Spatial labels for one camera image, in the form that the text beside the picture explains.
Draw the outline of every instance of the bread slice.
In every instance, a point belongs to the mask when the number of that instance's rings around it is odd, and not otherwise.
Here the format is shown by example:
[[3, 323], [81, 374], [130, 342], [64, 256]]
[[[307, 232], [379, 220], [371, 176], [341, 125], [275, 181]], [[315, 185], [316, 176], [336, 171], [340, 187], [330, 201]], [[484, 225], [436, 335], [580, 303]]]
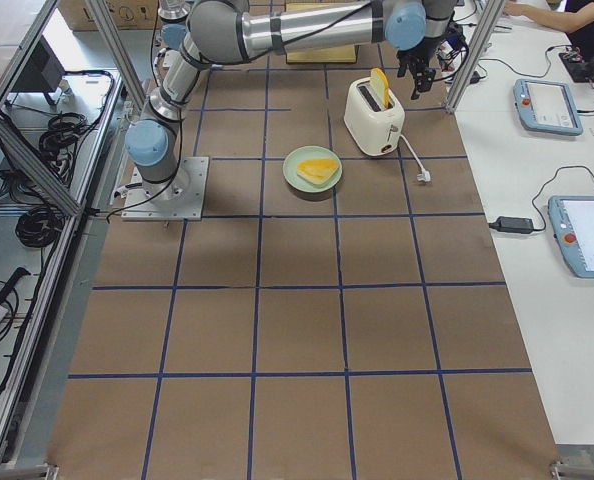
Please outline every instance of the bread slice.
[[308, 183], [320, 186], [330, 180], [339, 169], [339, 162], [332, 158], [313, 158], [297, 164], [297, 175]]
[[379, 98], [381, 108], [388, 108], [390, 103], [390, 91], [388, 90], [388, 77], [381, 68], [373, 68], [370, 71], [370, 87]]

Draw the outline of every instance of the white table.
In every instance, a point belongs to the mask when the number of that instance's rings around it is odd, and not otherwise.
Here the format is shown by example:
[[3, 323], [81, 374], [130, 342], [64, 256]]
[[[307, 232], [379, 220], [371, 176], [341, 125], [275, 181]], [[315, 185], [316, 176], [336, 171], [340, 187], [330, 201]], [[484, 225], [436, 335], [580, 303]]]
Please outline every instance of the white table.
[[[567, 37], [524, 18], [512, 20], [512, 32], [493, 33], [482, 58], [499, 58], [526, 74], [544, 73], [544, 51], [568, 43]], [[559, 51], [549, 53], [552, 67], [544, 79], [568, 83], [577, 108], [594, 109], [594, 91], [572, 83]], [[528, 132], [512, 97], [522, 77], [498, 62], [481, 65], [488, 78], [468, 87], [456, 118], [486, 217], [530, 217], [542, 226], [531, 199], [555, 170], [583, 164], [594, 172], [594, 116], [582, 117], [579, 137]], [[560, 172], [536, 201], [544, 216], [548, 198], [556, 194], [594, 195], [594, 186], [581, 169]], [[594, 280], [568, 270], [552, 233], [548, 225], [530, 236], [493, 232], [493, 240], [555, 441], [594, 444]]]

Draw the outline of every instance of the metal mounting plate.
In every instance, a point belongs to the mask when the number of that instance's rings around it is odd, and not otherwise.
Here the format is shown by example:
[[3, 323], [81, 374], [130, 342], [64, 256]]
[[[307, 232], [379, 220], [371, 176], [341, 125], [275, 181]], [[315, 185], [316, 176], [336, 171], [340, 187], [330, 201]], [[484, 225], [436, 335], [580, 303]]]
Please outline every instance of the metal mounting plate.
[[[201, 220], [208, 177], [208, 157], [184, 157], [179, 168], [190, 176], [190, 187], [178, 197], [166, 202], [146, 202], [121, 212], [126, 221]], [[135, 168], [131, 183], [141, 182], [141, 175]], [[128, 191], [126, 207], [147, 200], [145, 191], [136, 188]]]

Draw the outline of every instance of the green plate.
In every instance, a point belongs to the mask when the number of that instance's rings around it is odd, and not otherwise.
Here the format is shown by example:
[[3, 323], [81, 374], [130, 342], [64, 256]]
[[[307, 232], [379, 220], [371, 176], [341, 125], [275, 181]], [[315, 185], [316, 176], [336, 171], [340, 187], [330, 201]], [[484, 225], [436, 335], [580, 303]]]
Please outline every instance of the green plate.
[[[331, 158], [339, 164], [337, 171], [328, 179], [328, 181], [321, 185], [313, 185], [297, 175], [297, 165], [304, 160], [312, 160], [313, 158]], [[335, 153], [324, 147], [318, 147], [316, 145], [299, 147], [290, 152], [284, 159], [284, 178], [290, 185], [299, 191], [306, 193], [323, 192], [334, 187], [341, 178], [341, 160], [339, 160], [339, 157], [335, 155]]]

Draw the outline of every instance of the power adapter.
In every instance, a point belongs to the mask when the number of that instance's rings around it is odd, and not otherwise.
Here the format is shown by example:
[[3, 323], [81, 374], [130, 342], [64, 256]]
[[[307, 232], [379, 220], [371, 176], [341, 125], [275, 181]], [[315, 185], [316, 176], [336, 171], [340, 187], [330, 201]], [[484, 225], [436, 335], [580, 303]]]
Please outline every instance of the power adapter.
[[474, 85], [475, 83], [479, 83], [479, 80], [481, 80], [481, 75], [479, 74], [479, 72], [477, 70], [475, 70], [473, 72], [473, 76], [470, 77], [470, 84]]
[[535, 231], [533, 221], [530, 218], [497, 217], [497, 220], [489, 223], [488, 226], [493, 230], [503, 233], [521, 233], [523, 235], [528, 235]]

